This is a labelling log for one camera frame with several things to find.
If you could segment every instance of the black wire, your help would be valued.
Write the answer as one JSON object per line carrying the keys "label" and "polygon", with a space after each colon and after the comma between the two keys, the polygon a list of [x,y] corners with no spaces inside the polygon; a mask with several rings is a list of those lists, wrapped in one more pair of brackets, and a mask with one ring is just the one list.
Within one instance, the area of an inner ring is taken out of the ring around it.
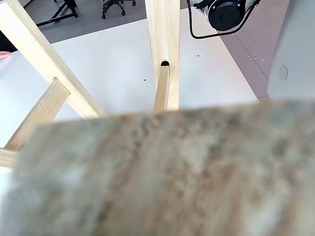
{"label": "black wire", "polygon": [[217,37],[217,36],[223,36],[223,35],[229,35],[229,34],[233,34],[238,32],[243,25],[245,24],[245,22],[247,21],[247,19],[249,18],[250,14],[252,13],[252,11],[254,10],[255,6],[260,2],[260,0],[257,0],[256,3],[254,3],[249,11],[247,12],[247,15],[245,17],[245,19],[243,20],[243,22],[241,23],[241,25],[233,31],[229,31],[229,32],[225,32],[225,33],[216,33],[216,34],[211,34],[211,35],[205,35],[205,36],[196,36],[193,34],[192,32],[192,17],[191,17],[191,6],[190,6],[190,0],[187,0],[187,5],[188,5],[188,12],[189,12],[189,29],[190,29],[190,34],[192,35],[193,38],[195,39],[203,39],[203,38],[212,38],[212,37]]}

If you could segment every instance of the wooden dowel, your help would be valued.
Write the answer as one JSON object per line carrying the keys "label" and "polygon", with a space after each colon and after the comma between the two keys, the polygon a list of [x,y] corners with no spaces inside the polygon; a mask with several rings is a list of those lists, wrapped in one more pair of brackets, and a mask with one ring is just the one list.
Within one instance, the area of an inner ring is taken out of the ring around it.
{"label": "wooden dowel", "polygon": [[169,94],[169,66],[161,66],[157,84],[156,100],[154,103],[154,112],[167,110]]}
{"label": "wooden dowel", "polygon": [[29,137],[35,125],[53,121],[69,95],[70,92],[62,83],[58,79],[54,79],[4,148],[18,150]]}

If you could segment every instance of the wooden stick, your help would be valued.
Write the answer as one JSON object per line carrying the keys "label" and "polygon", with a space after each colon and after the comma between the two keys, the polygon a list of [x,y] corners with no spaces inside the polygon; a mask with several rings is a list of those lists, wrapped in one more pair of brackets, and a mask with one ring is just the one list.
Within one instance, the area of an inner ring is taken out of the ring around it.
{"label": "wooden stick", "polygon": [[168,109],[179,108],[180,0],[145,0],[153,68],[158,85],[160,66],[169,62]]}
{"label": "wooden stick", "polygon": [[58,79],[54,79],[52,84],[15,131],[9,142],[5,145],[5,148],[18,150],[29,137],[35,125],[52,122],[69,95],[69,91],[62,83]]}
{"label": "wooden stick", "polygon": [[0,148],[0,171],[11,171],[15,163],[16,155],[17,153],[15,151]]}
{"label": "wooden stick", "polygon": [[50,45],[18,0],[0,1],[0,30],[49,82],[56,77],[70,91],[67,101],[82,117],[104,113]]}
{"label": "wooden stick", "polygon": [[159,72],[156,101],[154,103],[155,112],[167,110],[168,94],[169,94],[169,66],[164,65],[160,67],[160,72]]}

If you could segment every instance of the wooden frame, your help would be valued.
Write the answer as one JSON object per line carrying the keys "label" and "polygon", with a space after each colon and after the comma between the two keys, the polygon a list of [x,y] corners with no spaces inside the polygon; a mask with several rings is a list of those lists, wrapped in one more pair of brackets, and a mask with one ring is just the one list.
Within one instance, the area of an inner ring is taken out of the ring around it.
{"label": "wooden frame", "polygon": [[158,84],[156,100],[154,103],[154,112],[167,110],[169,96],[169,65],[161,65]]}
{"label": "wooden frame", "polygon": [[70,92],[58,79],[55,79],[26,116],[4,148],[18,150],[29,137],[31,130],[35,125],[53,121],[69,95]]}
{"label": "wooden frame", "polygon": [[[180,0],[145,0],[157,86],[154,111],[179,108]],[[11,166],[32,127],[51,122],[65,100],[84,118],[104,112],[50,45],[18,0],[0,0],[0,30],[51,85],[0,149],[0,166]]]}
{"label": "wooden frame", "polygon": [[158,87],[160,66],[169,62],[168,110],[179,108],[180,0],[145,0],[152,62]]}
{"label": "wooden frame", "polygon": [[79,115],[104,115],[18,0],[0,1],[0,30],[49,83],[60,80],[70,92],[67,102]]}
{"label": "wooden frame", "polygon": [[0,0],[0,30],[51,85],[0,149],[0,166],[12,167],[16,150],[25,142],[33,126],[51,122],[63,103],[84,118],[104,116],[104,112],[84,89],[62,58],[50,45],[18,0]]}

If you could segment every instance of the white table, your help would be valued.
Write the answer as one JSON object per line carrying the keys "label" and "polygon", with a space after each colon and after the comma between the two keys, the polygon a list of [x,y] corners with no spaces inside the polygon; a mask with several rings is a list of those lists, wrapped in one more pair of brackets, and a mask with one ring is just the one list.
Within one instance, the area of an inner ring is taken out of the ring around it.
{"label": "white table", "polygon": [[[193,10],[196,34],[214,33]],[[155,83],[147,20],[53,44],[83,86],[107,114],[150,111]],[[199,108],[256,102],[219,37],[196,40],[189,33],[188,10],[181,10],[180,107]],[[0,147],[48,88],[19,53],[0,61]],[[64,104],[55,120],[80,117]]]}

